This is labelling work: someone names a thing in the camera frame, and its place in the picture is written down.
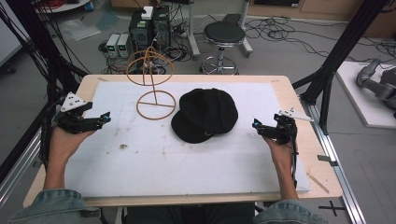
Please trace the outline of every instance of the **gray floor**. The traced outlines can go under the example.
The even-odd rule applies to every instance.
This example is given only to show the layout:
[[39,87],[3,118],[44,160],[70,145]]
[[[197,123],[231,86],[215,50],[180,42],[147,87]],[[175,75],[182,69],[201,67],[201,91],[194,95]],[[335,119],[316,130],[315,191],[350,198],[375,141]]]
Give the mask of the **gray floor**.
[[[124,33],[129,25],[129,13],[114,11],[110,13],[105,4],[94,12],[88,13],[82,8],[59,13],[59,22],[82,19],[86,25],[100,25],[101,34],[80,41],[67,40],[69,47],[76,53],[81,62],[93,73],[100,74],[106,68],[106,60],[98,51],[98,45],[107,40],[112,33]],[[196,19],[196,26],[210,18]],[[328,24],[325,21],[315,23]],[[337,38],[344,31],[345,25],[314,26],[289,21],[288,25],[296,30],[304,30],[315,34]],[[253,31],[247,33],[255,36]],[[202,56],[197,61],[175,63],[176,74],[200,74],[199,64],[208,55],[217,53],[200,35],[197,35],[198,46]],[[335,41],[319,36],[303,33],[290,34],[312,45],[316,50],[330,51]],[[245,57],[242,50],[227,50],[226,55],[235,60],[241,75],[283,75],[291,82],[306,77],[320,68],[325,58],[308,53],[299,43],[270,42],[262,38],[249,38],[253,54]],[[380,57],[383,61],[391,59],[387,54],[379,52],[375,47],[358,45],[351,55],[357,60]],[[35,69],[29,56],[23,51],[11,59],[17,68],[17,73],[0,73],[0,110],[3,119],[0,120],[1,151],[0,162],[3,162],[9,151],[21,138],[24,131],[38,114],[46,102],[46,83]],[[305,87],[296,90],[304,92]],[[329,132],[334,147],[340,158],[349,183],[357,197],[358,203],[367,223],[396,223],[396,134],[395,130],[364,127],[357,111],[343,90],[339,80],[333,81],[332,99],[329,111]],[[21,209],[21,203],[35,176],[37,169],[32,167],[24,176],[8,198],[6,205],[0,210],[0,223],[7,223],[9,216]],[[347,213],[337,210],[336,216],[329,209],[319,209],[319,206],[330,206],[330,201],[336,207],[344,207],[341,199],[304,200],[313,210],[330,220],[331,223],[349,223]],[[114,209],[107,208],[105,213],[112,217]]]

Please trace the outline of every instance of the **wire frame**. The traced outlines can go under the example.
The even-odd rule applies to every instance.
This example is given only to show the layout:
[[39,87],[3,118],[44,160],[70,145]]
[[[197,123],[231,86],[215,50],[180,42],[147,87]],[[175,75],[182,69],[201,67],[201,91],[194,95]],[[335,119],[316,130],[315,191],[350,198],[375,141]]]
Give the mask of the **wire frame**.
[[[140,55],[140,54],[143,54],[143,53],[144,53],[143,57],[137,58],[134,61],[128,63],[128,66],[127,66],[127,69],[126,69],[126,76],[128,77],[128,79],[131,82],[133,82],[134,84],[139,85],[139,86],[151,86],[152,87],[152,91],[146,92],[145,94],[140,96],[140,98],[137,100],[136,111],[137,111],[137,113],[140,116],[142,116],[145,119],[152,119],[152,120],[165,119],[165,118],[169,117],[175,111],[176,104],[177,104],[176,103],[176,99],[171,93],[169,93],[167,91],[157,91],[157,90],[155,90],[155,86],[163,84],[164,82],[169,80],[169,78],[171,78],[172,75],[175,72],[175,67],[174,67],[174,65],[172,64],[171,61],[169,61],[168,59],[163,57],[161,54],[155,52],[155,49],[153,47],[148,47],[147,50],[140,50],[140,51],[134,53],[130,58],[135,58],[137,55]],[[168,62],[168,64],[171,66],[171,69],[172,69],[171,75],[168,78],[166,78],[165,80],[159,81],[157,83],[154,82],[154,77],[153,77],[153,74],[152,74],[152,67],[153,67],[152,61],[156,60],[156,59],[162,59],[162,60]],[[128,73],[129,73],[130,68],[133,65],[135,65],[136,63],[142,62],[142,61],[143,61],[143,69],[142,69],[143,82],[139,83],[139,82],[137,82],[135,80],[132,80],[132,78],[130,77],[130,75]],[[150,76],[150,82],[149,83],[147,83],[147,81],[146,81],[146,76],[147,75]],[[161,103],[159,103],[158,97],[157,97],[157,93],[162,93],[162,94],[166,95],[167,97],[169,97],[172,100],[172,103],[171,104],[161,104]],[[150,95],[150,94],[152,94],[154,96],[154,103],[145,102],[144,101],[144,98],[147,95]],[[170,112],[165,114],[165,115],[163,115],[163,116],[151,117],[151,116],[145,115],[141,111],[141,109],[140,109],[141,105],[153,105],[153,106],[169,107],[170,108]]]

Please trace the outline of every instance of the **black cap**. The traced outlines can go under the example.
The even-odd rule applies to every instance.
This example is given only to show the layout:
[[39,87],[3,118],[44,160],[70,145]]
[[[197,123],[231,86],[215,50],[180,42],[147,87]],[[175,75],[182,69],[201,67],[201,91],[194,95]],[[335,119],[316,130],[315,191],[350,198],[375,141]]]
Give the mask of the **black cap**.
[[172,118],[177,136],[188,143],[202,143],[214,134],[229,132],[238,120],[230,94],[211,89],[195,89],[182,95],[180,110]]

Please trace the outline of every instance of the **black stool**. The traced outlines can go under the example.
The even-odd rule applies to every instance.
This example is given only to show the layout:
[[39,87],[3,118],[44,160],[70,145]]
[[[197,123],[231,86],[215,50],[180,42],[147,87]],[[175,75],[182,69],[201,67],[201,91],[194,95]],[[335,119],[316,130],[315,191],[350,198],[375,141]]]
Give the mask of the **black stool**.
[[210,56],[201,63],[200,71],[206,74],[238,75],[235,62],[224,57],[224,48],[238,47],[244,42],[244,30],[234,23],[216,21],[204,29],[204,39],[219,47],[218,56]]

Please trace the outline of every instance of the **hat brim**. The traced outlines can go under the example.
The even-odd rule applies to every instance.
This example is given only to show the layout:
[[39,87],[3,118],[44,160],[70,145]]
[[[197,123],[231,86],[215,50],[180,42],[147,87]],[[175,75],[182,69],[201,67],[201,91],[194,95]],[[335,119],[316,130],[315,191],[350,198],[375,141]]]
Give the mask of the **hat brim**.
[[180,111],[177,111],[177,113],[173,116],[171,125],[175,134],[181,140],[188,143],[203,143],[213,136],[213,134],[207,135],[202,130],[194,127],[193,124],[183,117]]

